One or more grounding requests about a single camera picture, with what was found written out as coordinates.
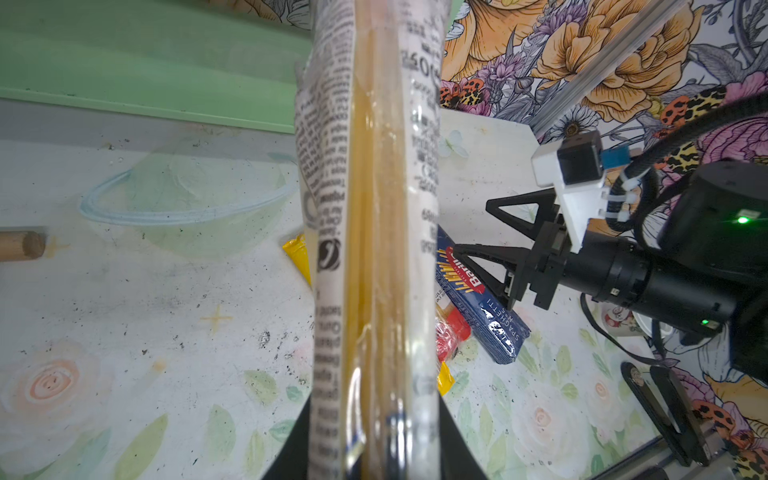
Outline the red spaghetti bag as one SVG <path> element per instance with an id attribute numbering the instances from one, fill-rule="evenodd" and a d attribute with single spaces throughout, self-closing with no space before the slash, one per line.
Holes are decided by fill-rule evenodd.
<path id="1" fill-rule="evenodd" d="M 472 331 L 462 313 L 448 299 L 436 302 L 436 351 L 440 362 L 453 358 Z"/>

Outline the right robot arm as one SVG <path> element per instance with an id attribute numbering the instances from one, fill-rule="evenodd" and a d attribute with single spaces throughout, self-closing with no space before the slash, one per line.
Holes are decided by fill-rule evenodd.
<path id="1" fill-rule="evenodd" d="M 689 333 L 725 333 L 732 366 L 767 377 L 767 169 L 738 161 L 699 167 L 667 188 L 676 205 L 655 247 L 640 236 L 588 232 L 571 249 L 553 189 L 488 201 L 487 211 L 533 241 L 529 249 L 458 244 L 454 258 L 505 307 L 559 286 Z"/>

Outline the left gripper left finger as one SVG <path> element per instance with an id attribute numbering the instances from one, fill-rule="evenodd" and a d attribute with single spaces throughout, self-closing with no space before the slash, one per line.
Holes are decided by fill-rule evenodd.
<path id="1" fill-rule="evenodd" d="M 263 480 L 307 480 L 311 399 L 308 398 Z"/>

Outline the yellow spaghetti bag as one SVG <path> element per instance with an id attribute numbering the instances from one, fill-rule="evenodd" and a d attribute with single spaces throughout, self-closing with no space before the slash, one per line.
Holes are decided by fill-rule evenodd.
<path id="1" fill-rule="evenodd" d="M 282 250 L 291 260 L 307 284 L 312 287 L 313 282 L 310 255 L 307 246 L 306 235 L 304 233 L 300 233 L 295 237 L 290 238 L 282 245 Z"/>

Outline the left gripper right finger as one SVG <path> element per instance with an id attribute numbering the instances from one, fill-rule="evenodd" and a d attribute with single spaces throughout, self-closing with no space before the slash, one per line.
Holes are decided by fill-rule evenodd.
<path id="1" fill-rule="evenodd" d="M 485 480 L 486 475 L 467 446 L 444 399 L 439 396 L 440 478 Z"/>

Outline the blue spaghetti bag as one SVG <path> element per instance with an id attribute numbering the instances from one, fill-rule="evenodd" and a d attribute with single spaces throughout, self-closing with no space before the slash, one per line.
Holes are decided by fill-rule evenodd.
<path id="1" fill-rule="evenodd" d="M 437 227 L 436 281 L 491 359 L 502 365 L 513 363 L 530 336 L 530 329 L 458 259 L 455 242 L 440 226 Z"/>

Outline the spaghetti bag with white label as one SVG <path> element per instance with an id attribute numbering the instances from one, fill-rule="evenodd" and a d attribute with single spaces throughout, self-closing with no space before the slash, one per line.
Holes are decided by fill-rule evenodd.
<path id="1" fill-rule="evenodd" d="M 434 274 L 447 1 L 319 1 L 295 100 L 312 479 L 441 475 Z"/>

